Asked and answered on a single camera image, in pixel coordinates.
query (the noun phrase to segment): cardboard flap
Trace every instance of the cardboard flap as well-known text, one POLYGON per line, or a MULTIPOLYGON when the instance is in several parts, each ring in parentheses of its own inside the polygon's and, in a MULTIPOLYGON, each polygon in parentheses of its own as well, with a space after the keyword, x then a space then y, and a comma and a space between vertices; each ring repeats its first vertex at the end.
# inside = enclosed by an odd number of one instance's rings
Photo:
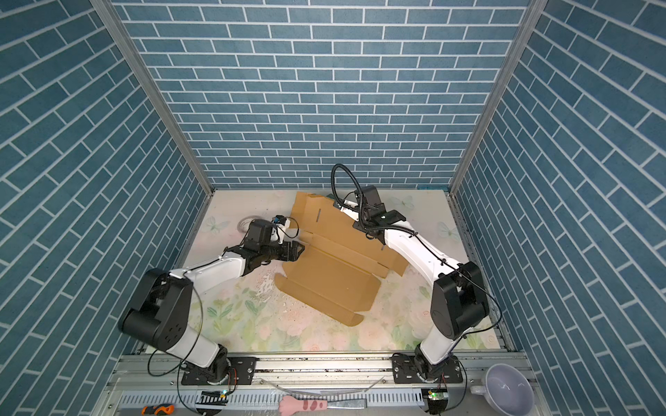
POLYGON ((322 312, 336 321, 347 326, 356 326, 363 321, 364 316, 343 308, 335 302, 323 296, 313 293, 311 290, 290 281, 282 274, 275 275, 275 286, 284 293, 292 296, 304 304, 322 312))
MULTIPOLYGON (((309 246, 297 262, 282 265, 288 279, 352 312, 368 311, 380 281, 372 274, 309 246)), ((297 298, 307 303, 304 298, 297 298)))
POLYGON ((346 256, 340 258, 348 263, 360 265, 356 262, 358 256, 349 255, 349 253, 355 253, 372 259, 384 268, 394 270, 400 275, 407 268, 407 260, 378 240, 368 240, 365 234, 353 227, 354 220, 333 207, 333 201, 325 196, 298 192, 291 216, 298 221, 301 230, 346 248, 346 251, 339 250, 339 254, 346 256))

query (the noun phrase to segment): mug handle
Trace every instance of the mug handle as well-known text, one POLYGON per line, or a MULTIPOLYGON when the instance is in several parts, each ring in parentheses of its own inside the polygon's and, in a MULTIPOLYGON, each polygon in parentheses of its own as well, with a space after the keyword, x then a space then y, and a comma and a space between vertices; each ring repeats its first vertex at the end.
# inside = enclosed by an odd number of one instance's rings
POLYGON ((482 386, 482 385, 473 385, 470 388, 470 392, 472 392, 472 394, 482 396, 482 395, 486 394, 487 389, 486 389, 485 386, 482 386))

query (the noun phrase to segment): side wall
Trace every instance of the side wall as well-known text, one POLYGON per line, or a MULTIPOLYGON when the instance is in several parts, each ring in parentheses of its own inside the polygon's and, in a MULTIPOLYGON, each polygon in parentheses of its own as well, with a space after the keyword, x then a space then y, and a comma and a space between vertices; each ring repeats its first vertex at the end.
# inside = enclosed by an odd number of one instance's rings
POLYGON ((666 414, 664 22, 550 0, 458 194, 555 414, 666 414))
POLYGON ((113 3, 217 188, 445 188, 528 2, 113 3))
POLYGON ((76 415, 204 196, 87 0, 0 9, 0 415, 76 415))

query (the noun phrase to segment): floral table mat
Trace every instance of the floral table mat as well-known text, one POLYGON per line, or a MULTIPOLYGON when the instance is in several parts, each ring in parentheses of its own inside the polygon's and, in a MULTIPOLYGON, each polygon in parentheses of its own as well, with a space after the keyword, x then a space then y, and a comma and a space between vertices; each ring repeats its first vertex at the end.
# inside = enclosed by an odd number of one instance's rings
MULTIPOLYGON (((381 190, 386 209, 397 209, 440 250, 466 262, 453 217, 442 191, 381 190)), ((218 191, 208 207, 185 264, 220 254, 240 242, 238 223, 248 216, 270 219, 288 215, 296 191, 218 191)), ((413 349, 428 334, 432 288, 411 266, 403 276, 391 271, 382 280, 365 319, 348 327, 282 293, 274 285, 282 262, 273 261, 247 276, 201 294, 202 334, 231 351, 368 351, 413 349)), ((201 323, 198 300, 192 299, 190 324, 201 323)), ((485 318, 478 328, 488 327, 485 318)), ((498 348, 495 331, 473 334, 459 349, 498 348)))

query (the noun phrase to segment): flattened cardboard box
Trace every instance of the flattened cardboard box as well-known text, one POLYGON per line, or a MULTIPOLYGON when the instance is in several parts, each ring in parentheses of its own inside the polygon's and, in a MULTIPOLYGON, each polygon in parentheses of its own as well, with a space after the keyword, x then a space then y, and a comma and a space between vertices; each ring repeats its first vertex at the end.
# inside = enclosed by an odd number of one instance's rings
POLYGON ((408 263, 377 240, 353 228, 354 220, 333 207, 325 196, 299 192, 291 217, 298 221, 306 249, 287 276, 277 274, 275 286, 284 293, 347 326, 363 321, 381 281, 389 270, 402 275, 408 263))

